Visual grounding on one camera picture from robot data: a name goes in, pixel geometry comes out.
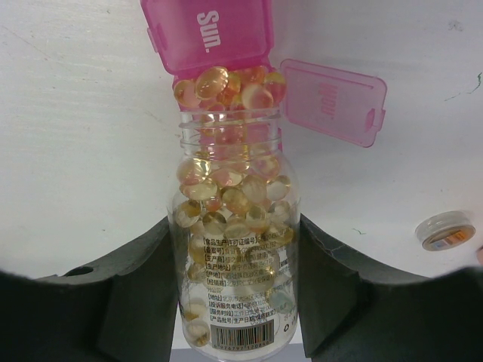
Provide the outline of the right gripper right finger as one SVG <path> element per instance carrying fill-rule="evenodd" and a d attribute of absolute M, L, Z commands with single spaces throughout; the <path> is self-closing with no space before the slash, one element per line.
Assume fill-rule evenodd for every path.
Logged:
<path fill-rule="evenodd" d="M 480 361 L 482 270 L 425 278 L 300 222 L 298 302 L 313 361 Z"/>

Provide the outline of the glass pill bottle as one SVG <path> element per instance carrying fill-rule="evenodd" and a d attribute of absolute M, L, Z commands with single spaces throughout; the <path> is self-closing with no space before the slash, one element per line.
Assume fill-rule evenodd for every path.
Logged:
<path fill-rule="evenodd" d="M 186 112 L 168 221 L 187 343 L 262 361 L 297 328 L 300 195 L 277 109 Z"/>

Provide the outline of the pink pill organizer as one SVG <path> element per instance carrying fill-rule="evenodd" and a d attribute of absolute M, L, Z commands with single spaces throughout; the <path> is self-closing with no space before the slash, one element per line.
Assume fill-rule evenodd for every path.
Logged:
<path fill-rule="evenodd" d="M 269 1 L 142 1 L 152 46 L 176 79 L 209 66 L 269 66 L 274 46 Z M 282 111 L 293 124 L 362 147 L 374 144 L 385 116 L 386 83 L 377 77 L 285 59 Z"/>

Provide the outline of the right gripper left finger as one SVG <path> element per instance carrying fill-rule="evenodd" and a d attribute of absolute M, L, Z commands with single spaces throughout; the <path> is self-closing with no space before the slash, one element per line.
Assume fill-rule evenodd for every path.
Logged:
<path fill-rule="evenodd" d="M 65 275 L 1 274 L 3 361 L 167 361 L 177 313 L 162 220 Z"/>

